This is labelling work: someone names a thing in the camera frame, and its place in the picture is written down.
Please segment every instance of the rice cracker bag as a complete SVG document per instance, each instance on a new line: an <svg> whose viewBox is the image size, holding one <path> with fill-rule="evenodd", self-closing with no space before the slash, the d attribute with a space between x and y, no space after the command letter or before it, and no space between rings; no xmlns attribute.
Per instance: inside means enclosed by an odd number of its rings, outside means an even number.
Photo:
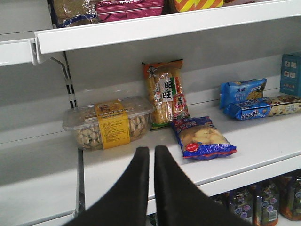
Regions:
<svg viewBox="0 0 301 226"><path fill-rule="evenodd" d="M183 60L143 63L148 99L156 107L151 114L152 129L167 126L173 119L189 117L180 79L182 64Z"/></svg>

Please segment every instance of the biscuit package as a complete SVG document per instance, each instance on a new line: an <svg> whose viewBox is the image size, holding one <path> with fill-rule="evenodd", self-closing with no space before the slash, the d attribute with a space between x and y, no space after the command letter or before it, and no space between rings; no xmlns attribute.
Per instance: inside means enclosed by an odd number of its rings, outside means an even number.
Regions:
<svg viewBox="0 0 301 226"><path fill-rule="evenodd" d="M184 159L213 159L237 152L209 117L173 120L171 126Z"/></svg>
<svg viewBox="0 0 301 226"><path fill-rule="evenodd" d="M98 23L97 0L52 0L58 27Z"/></svg>
<svg viewBox="0 0 301 226"><path fill-rule="evenodd" d="M167 126L173 119L189 117L180 72L182 60L143 64L149 101L156 107L151 114L152 129Z"/></svg>
<svg viewBox="0 0 301 226"><path fill-rule="evenodd" d="M246 100L229 104L223 112L239 120L291 114L301 112L301 98L283 95Z"/></svg>
<svg viewBox="0 0 301 226"><path fill-rule="evenodd" d="M226 107L230 103L262 98L266 83L266 79L222 83L220 109Z"/></svg>

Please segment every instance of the cardboard box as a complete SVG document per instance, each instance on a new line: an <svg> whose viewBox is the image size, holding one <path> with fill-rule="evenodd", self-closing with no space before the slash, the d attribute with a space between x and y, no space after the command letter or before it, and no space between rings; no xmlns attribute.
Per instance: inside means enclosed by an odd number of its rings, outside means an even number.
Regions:
<svg viewBox="0 0 301 226"><path fill-rule="evenodd" d="M301 53L282 55L280 92L301 96Z"/></svg>
<svg viewBox="0 0 301 226"><path fill-rule="evenodd" d="M176 12L187 12L223 5L223 0L173 0Z"/></svg>

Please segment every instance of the shelf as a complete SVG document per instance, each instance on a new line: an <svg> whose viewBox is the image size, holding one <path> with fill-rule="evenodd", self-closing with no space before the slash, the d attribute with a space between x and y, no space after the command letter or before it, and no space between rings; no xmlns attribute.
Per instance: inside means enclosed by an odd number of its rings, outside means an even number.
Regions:
<svg viewBox="0 0 301 226"><path fill-rule="evenodd" d="M0 42L0 66L22 63L37 64L34 55L34 39L23 39Z"/></svg>
<svg viewBox="0 0 301 226"><path fill-rule="evenodd" d="M0 66L36 65L34 31L53 28L47 0L2 0L0 21Z"/></svg>
<svg viewBox="0 0 301 226"><path fill-rule="evenodd" d="M279 215L278 223L276 225L277 226L300 226L300 221L291 221L291 220L288 220L288 219L284 218L283 216ZM146 219L145 226L152 226L152 224L150 223L148 218Z"/></svg>
<svg viewBox="0 0 301 226"><path fill-rule="evenodd" d="M41 54L48 54L299 15L301 15L300 0L273 0L103 24L38 31L35 33L35 37L39 43Z"/></svg>
<svg viewBox="0 0 301 226"><path fill-rule="evenodd" d="M1 144L0 225L70 220L77 208L77 161L68 132Z"/></svg>
<svg viewBox="0 0 301 226"><path fill-rule="evenodd" d="M190 105L193 117L210 116L238 152L224 159L184 160L171 128L151 131L142 139L108 150L84 152L86 207L89 208L120 177L138 146L150 148L148 214L155 212L154 148L166 145L186 175L208 196L255 183L300 168L300 114L235 121L217 106Z"/></svg>

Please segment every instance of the blue snack bag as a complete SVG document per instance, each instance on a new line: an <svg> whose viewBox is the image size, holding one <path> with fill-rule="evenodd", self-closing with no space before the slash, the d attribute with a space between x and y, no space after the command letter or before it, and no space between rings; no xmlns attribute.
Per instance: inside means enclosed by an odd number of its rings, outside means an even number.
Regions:
<svg viewBox="0 0 301 226"><path fill-rule="evenodd" d="M282 95L231 103L223 113L239 120L256 119L301 112L301 97Z"/></svg>
<svg viewBox="0 0 301 226"><path fill-rule="evenodd" d="M263 97L266 79L226 82L221 84L220 109L230 103Z"/></svg>
<svg viewBox="0 0 301 226"><path fill-rule="evenodd" d="M209 117L173 120L171 126L184 159L213 159L237 152Z"/></svg>

